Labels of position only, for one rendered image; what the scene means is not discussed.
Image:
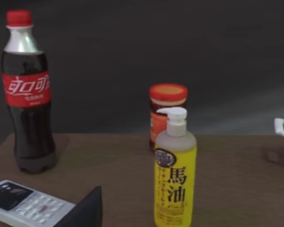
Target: phone screen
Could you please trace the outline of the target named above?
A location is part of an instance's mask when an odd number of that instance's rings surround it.
[[[3,183],[0,185],[0,208],[9,211],[33,192],[11,182]]]

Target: orange jar label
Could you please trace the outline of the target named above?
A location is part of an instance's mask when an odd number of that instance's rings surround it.
[[[155,142],[157,135],[166,130],[167,116],[151,112],[151,140]]]

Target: white cell phone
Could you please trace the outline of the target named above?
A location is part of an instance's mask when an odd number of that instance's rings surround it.
[[[53,227],[74,206],[9,180],[0,182],[0,221],[13,227]]]

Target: jar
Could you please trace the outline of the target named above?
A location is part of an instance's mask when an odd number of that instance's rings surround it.
[[[155,150],[157,135],[166,130],[167,115],[157,113],[157,110],[165,107],[186,108],[188,89],[179,84],[156,84],[150,88],[151,106],[151,137],[150,149]]]

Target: yellow label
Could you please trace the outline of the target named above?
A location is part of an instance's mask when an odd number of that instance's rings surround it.
[[[190,226],[196,152],[196,147],[173,152],[156,145],[154,217],[157,227]]]

